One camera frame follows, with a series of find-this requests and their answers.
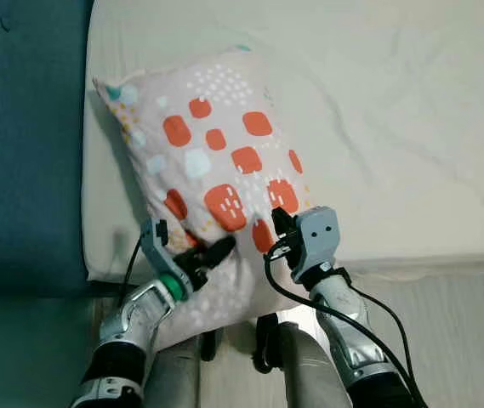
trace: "robotic hand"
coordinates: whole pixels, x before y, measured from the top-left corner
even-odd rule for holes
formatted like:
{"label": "robotic hand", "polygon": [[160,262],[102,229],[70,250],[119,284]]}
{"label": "robotic hand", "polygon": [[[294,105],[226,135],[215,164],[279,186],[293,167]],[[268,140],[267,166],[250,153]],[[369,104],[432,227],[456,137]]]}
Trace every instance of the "robotic hand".
{"label": "robotic hand", "polygon": [[[413,378],[406,335],[396,315],[381,302],[357,291],[345,269],[335,269],[339,244],[336,212],[315,207],[290,217],[282,208],[272,211],[280,240],[265,254],[265,273],[284,296],[317,311],[327,334],[339,376],[355,408],[426,408]],[[304,285],[310,300],[298,297],[273,279],[270,263],[285,257],[295,283]],[[396,319],[407,352],[408,371],[371,331],[362,297],[387,309]]]}
{"label": "robotic hand", "polygon": [[227,236],[204,252],[196,247],[171,258],[164,248],[166,221],[150,219],[142,225],[139,244],[158,278],[128,294],[117,312],[104,320],[100,342],[71,408],[141,406],[160,322],[176,303],[207,282],[207,270],[220,264],[236,241]]}

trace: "white bed sheet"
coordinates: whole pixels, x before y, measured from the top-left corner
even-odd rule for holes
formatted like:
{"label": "white bed sheet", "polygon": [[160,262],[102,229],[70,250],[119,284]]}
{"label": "white bed sheet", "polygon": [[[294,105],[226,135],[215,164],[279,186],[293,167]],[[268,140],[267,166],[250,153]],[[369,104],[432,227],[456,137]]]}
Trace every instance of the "white bed sheet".
{"label": "white bed sheet", "polygon": [[[92,77],[246,44],[339,261],[413,279],[484,272],[484,0],[97,0],[88,34],[83,240],[89,279],[119,281],[145,219]],[[139,258],[136,281],[149,276]]]}

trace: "pillow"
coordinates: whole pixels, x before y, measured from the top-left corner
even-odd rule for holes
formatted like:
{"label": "pillow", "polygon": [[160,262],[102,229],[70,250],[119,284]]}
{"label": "pillow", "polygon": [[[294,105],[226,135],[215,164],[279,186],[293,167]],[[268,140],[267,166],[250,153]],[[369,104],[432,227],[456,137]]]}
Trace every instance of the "pillow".
{"label": "pillow", "polygon": [[[262,253],[276,240],[271,209],[296,213],[311,203],[261,71],[252,52],[233,48],[121,83],[94,79],[121,124],[147,211],[168,222],[167,249],[236,237],[207,285],[162,323],[159,349],[293,306],[268,285]],[[301,291],[286,265],[276,269],[284,286]]]}

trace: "blue upholstery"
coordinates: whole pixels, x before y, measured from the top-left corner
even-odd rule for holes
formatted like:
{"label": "blue upholstery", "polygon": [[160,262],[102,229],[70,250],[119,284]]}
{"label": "blue upholstery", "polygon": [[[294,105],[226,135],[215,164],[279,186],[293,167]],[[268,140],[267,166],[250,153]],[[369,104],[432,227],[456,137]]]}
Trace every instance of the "blue upholstery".
{"label": "blue upholstery", "polygon": [[92,0],[0,0],[0,293],[80,296]]}

